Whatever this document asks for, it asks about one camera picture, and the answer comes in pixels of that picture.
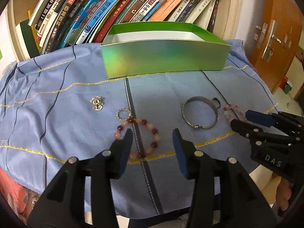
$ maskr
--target yellow stitched line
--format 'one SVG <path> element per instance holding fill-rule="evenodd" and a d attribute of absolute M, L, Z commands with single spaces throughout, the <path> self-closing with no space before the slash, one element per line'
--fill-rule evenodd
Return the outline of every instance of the yellow stitched line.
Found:
<path fill-rule="evenodd" d="M 138 76 L 145 76 L 145 75 L 154 75 L 154 74 L 142 74 L 142 75 L 134 75 L 134 76 L 129 76 L 128 78 L 133 78 L 133 77 L 138 77 Z M 121 77 L 121 78 L 117 78 L 117 79 L 111 79 L 111 80 L 105 80 L 105 81 L 99 81 L 99 82 L 95 82 L 95 83 L 82 83 L 82 82 L 75 82 L 73 84 L 71 84 L 69 87 L 65 88 L 65 89 L 62 89 L 62 90 L 56 90 L 56 91 L 50 91 L 50 92 L 38 92 L 38 93 L 35 93 L 31 98 L 28 98 L 24 101 L 14 101 L 13 105 L 16 103 L 16 104 L 22 104 L 24 102 L 27 102 L 27 101 L 30 101 L 31 99 L 33 99 L 36 95 L 38 94 L 50 94 L 50 93 L 58 93 L 58 92 L 63 92 L 63 91 L 66 91 L 68 89 L 70 89 L 72 86 L 76 86 L 76 85 L 99 85 L 99 84 L 102 84 L 102 83 L 105 83 L 105 82 L 112 82 L 112 81 L 119 81 L 119 80 L 123 80 L 124 77 Z M 13 105 L 4 105 L 4 104 L 0 104 L 0 106 L 2 107 L 12 107 Z"/>
<path fill-rule="evenodd" d="M 28 149 L 28 148 L 25 148 L 25 147 L 17 147 L 17 146 L 11 146 L 11 145 L 4 145 L 4 146 L 0 146 L 0 148 L 12 148 L 12 149 L 17 149 L 17 150 L 23 150 L 23 151 L 27 151 L 27 152 L 33 153 L 33 154 L 44 155 L 44 156 L 46 156 L 47 158 L 57 160 L 57 161 L 59 161 L 59 162 L 61 162 L 61 163 L 65 163 L 64 160 L 57 159 L 57 158 L 55 158 L 55 157 L 52 156 L 52 155 L 45 154 L 44 152 L 40 152 L 40 151 Z"/>
<path fill-rule="evenodd" d="M 68 61 L 62 62 L 62 63 L 58 63 L 58 64 L 55 64 L 55 65 L 49 66 L 49 67 L 47 67 L 47 68 L 43 68 L 43 69 L 37 71 L 37 73 L 39 73 L 39 72 L 41 72 L 41 71 L 44 71 L 44 70 L 47 70 L 47 69 L 50 69 L 50 68 L 53 68 L 53 67 L 56 67 L 56 66 L 59 66 L 59 65 L 62 65 L 62 64 L 65 64 L 65 63 L 69 63 L 69 62 L 71 62 L 71 61 L 73 61 L 73 60 L 75 60 L 75 59 L 68 60 Z"/>
<path fill-rule="evenodd" d="M 67 62 L 63 62 L 63 63 L 60 63 L 60 64 L 56 64 L 56 65 L 53 65 L 53 66 L 50 66 L 48 68 L 45 68 L 45 69 L 42 69 L 38 72 L 41 72 L 43 70 L 46 70 L 46 69 L 49 69 L 49 68 L 52 68 L 52 67 L 55 67 L 55 66 L 58 66 L 58 65 L 61 65 L 61 64 L 64 64 L 64 63 L 68 63 L 70 61 L 67 61 Z M 236 67 L 233 67 L 233 66 L 228 66 L 228 67 L 225 67 L 224 69 L 227 69 L 227 68 L 235 68 L 235 69 L 238 69 Z M 133 75 L 133 76 L 128 76 L 128 78 L 133 78 L 133 77 L 138 77 L 138 76 L 146 76 L 146 75 L 155 75 L 155 74 L 168 74 L 169 72 L 165 72 L 165 73 L 154 73 L 154 74 L 140 74 L 140 75 Z M 7 107 L 7 108 L 10 108 L 12 107 L 15 103 L 16 104 L 22 104 L 24 102 L 27 102 L 27 101 L 30 101 L 32 100 L 36 95 L 38 94 L 52 94 L 52 93 L 58 93 L 58 92 L 63 92 L 63 91 L 66 91 L 68 89 L 70 89 L 72 86 L 76 86 L 76 85 L 99 85 L 99 84 L 102 84 L 102 83 L 105 83 L 105 82 L 111 82 L 111 81 L 119 81 L 119 80 L 122 80 L 124 79 L 124 77 L 122 78 L 117 78 L 117 79 L 111 79 L 111 80 L 105 80 L 105 81 L 99 81 L 99 82 L 96 82 L 96 83 L 81 83 L 81 82 L 75 82 L 73 84 L 71 84 L 69 87 L 65 88 L 65 89 L 62 89 L 62 90 L 56 90 L 56 91 L 50 91 L 50 92 L 38 92 L 38 93 L 35 93 L 31 98 L 28 98 L 24 101 L 14 101 L 14 103 L 12 105 L 4 105 L 4 104 L 0 104 L 0 107 Z"/>
<path fill-rule="evenodd" d="M 275 105 L 273 105 L 270 109 L 268 109 L 267 111 L 264 112 L 264 114 L 270 112 L 271 110 L 273 110 L 276 106 L 278 105 L 278 103 L 276 103 Z M 195 147 L 198 148 L 198 147 L 201 147 L 201 146 L 206 146 L 206 145 L 210 145 L 212 143 L 215 143 L 217 141 L 220 141 L 222 139 L 225 139 L 231 135 L 235 134 L 234 131 L 230 131 L 226 134 L 223 134 L 223 135 L 220 135 L 219 137 L 217 138 L 213 138 L 207 142 L 202 142 L 202 143 L 199 143 L 199 144 L 196 144 Z M 159 155 L 152 155 L 152 156 L 148 156 L 145 158 L 145 160 L 147 161 L 150 161 L 150 160 L 154 160 L 154 159 L 160 159 L 160 158 L 166 158 L 166 157 L 170 157 L 170 156 L 174 156 L 175 155 L 175 152 L 168 152 L 168 153 L 165 153 L 165 154 L 159 154 Z M 128 163 L 129 164 L 135 164 L 135 163 L 139 163 L 143 161 L 143 159 L 135 159 L 135 160 L 129 160 Z"/>
<path fill-rule="evenodd" d="M 234 69 L 239 69 L 239 70 L 243 70 L 243 69 L 245 69 L 245 68 L 247 68 L 247 67 L 249 67 L 248 65 L 245 65 L 244 67 L 242 67 L 242 68 L 236 68 L 236 67 L 234 67 L 234 66 L 228 66 L 228 67 L 225 67 L 225 68 L 223 68 L 223 69 L 229 69 L 229 68 L 234 68 Z"/>
<path fill-rule="evenodd" d="M 277 105 L 278 105 L 278 103 L 275 104 L 275 105 L 273 105 L 270 109 L 268 109 L 264 113 L 270 112 Z M 213 139 L 211 139 L 211 140 L 209 140 L 207 142 L 199 143 L 199 144 L 195 145 L 195 147 L 197 148 L 197 147 L 201 147 L 201 146 L 205 146 L 205 145 L 209 145 L 209 144 L 215 143 L 215 142 L 217 142 L 219 140 L 222 140 L 224 138 L 229 137 L 230 135 L 233 135 L 234 133 L 235 133 L 234 131 L 230 131 L 230 132 L 228 132 L 226 134 L 220 135 L 217 138 L 213 138 Z M 45 154 L 44 152 L 28 149 L 28 148 L 25 148 L 25 147 L 17 147 L 17 146 L 11 146 L 11 145 L 4 145 L 4 146 L 0 146 L 0 148 L 12 148 L 12 149 L 17 149 L 17 150 L 23 150 L 23 151 L 27 151 L 27 152 L 33 153 L 33 154 L 45 155 L 47 158 L 54 159 L 54 160 L 56 160 L 58 162 L 61 162 L 63 164 L 66 162 L 64 160 L 61 160 L 61 159 L 58 159 L 58 158 L 54 157 L 53 155 Z M 166 157 L 170 157 L 170 156 L 174 156 L 174 155 L 175 155 L 175 152 L 168 152 L 168 153 L 165 153 L 165 154 L 148 156 L 148 157 L 145 158 L 145 160 L 150 161 L 150 160 L 160 159 L 160 158 L 166 158 Z M 141 161 L 142 161 L 142 159 L 129 160 L 128 164 L 136 164 L 136 163 L 139 163 Z"/>

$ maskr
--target metal bracelet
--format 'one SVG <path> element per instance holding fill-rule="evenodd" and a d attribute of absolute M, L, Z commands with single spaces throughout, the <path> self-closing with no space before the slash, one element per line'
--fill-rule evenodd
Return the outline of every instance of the metal bracelet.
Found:
<path fill-rule="evenodd" d="M 213 124 L 211 124 L 210 126 L 207 126 L 207 127 L 202 126 L 202 125 L 193 125 L 193 124 L 191 124 L 191 123 L 186 119 L 185 114 L 184 114 L 184 108 L 185 108 L 186 104 L 188 104 L 188 103 L 190 103 L 190 102 L 193 102 L 193 101 L 200 101 L 200 102 L 203 102 L 203 103 L 209 105 L 209 106 L 213 109 L 213 111 L 214 111 L 214 113 L 215 113 L 215 122 L 214 122 Z M 183 119 L 185 120 L 185 122 L 186 122 L 189 126 L 191 126 L 192 128 L 194 128 L 194 129 L 196 129 L 196 130 L 198 130 L 198 129 L 210 129 L 210 128 L 213 128 L 213 127 L 217 124 L 217 122 L 218 122 L 218 120 L 219 120 L 219 113 L 218 113 L 217 107 L 215 106 L 215 104 L 214 104 L 211 100 L 209 100 L 209 99 L 207 99 L 207 98 L 205 98 L 205 97 L 203 97 L 203 96 L 195 96 L 195 97 L 192 97 L 192 98 L 188 99 L 188 100 L 184 103 L 184 105 L 183 105 L 183 107 L 182 107 L 182 109 L 181 109 L 181 113 L 182 113 L 182 115 L 183 115 Z"/>

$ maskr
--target bookshelf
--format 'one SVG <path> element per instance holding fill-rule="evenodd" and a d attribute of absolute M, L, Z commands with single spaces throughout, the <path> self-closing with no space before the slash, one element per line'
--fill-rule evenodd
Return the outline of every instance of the bookshelf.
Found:
<path fill-rule="evenodd" d="M 16 25 L 28 19 L 27 11 L 35 8 L 39 0 L 10 0 L 6 17 L 12 48 L 18 62 L 25 60 L 16 34 Z M 221 39 L 233 39 L 238 28 L 243 0 L 219 0 L 213 33 Z"/>

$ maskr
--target pink cloth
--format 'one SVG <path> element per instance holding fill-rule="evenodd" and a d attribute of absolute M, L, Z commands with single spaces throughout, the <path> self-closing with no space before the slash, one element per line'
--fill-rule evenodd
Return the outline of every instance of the pink cloth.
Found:
<path fill-rule="evenodd" d="M 11 200 L 8 200 L 8 196 L 10 194 L 10 196 L 14 200 L 14 203 L 16 204 L 18 213 L 23 213 L 26 206 L 26 203 L 24 203 L 24 199 L 27 195 L 27 192 L 23 186 L 13 181 L 1 167 L 0 192 L 3 194 L 7 202 L 11 202 Z"/>

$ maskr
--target green box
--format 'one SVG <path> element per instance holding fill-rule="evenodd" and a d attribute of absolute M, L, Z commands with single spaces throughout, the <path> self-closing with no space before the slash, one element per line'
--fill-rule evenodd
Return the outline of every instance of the green box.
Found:
<path fill-rule="evenodd" d="M 222 70 L 230 45 L 197 25 L 145 21 L 113 25 L 101 45 L 109 79 Z"/>

